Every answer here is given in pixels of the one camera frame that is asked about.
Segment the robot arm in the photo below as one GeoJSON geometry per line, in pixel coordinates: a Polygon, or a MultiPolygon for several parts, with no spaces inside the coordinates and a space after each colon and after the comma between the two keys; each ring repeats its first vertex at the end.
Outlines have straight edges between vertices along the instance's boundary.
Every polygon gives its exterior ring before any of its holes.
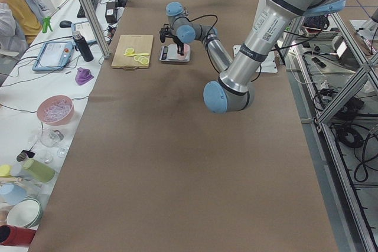
{"type": "Polygon", "coordinates": [[[194,40],[203,43],[219,72],[217,80],[204,87],[204,103],[213,113],[226,113],[244,110],[252,104],[255,96],[252,76],[293,19],[332,14],[342,10],[345,4],[346,0],[266,0],[235,57],[228,55],[215,28],[192,24],[181,3],[170,2],[166,15],[170,32],[179,45],[194,40]]]}

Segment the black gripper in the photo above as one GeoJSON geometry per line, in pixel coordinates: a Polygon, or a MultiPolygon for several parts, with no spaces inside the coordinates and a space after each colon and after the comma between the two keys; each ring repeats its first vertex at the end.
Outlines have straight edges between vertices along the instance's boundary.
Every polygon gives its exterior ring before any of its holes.
{"type": "Polygon", "coordinates": [[[176,35],[173,35],[172,39],[173,39],[173,41],[177,45],[177,54],[179,54],[179,55],[185,55],[185,44],[176,35]]]}

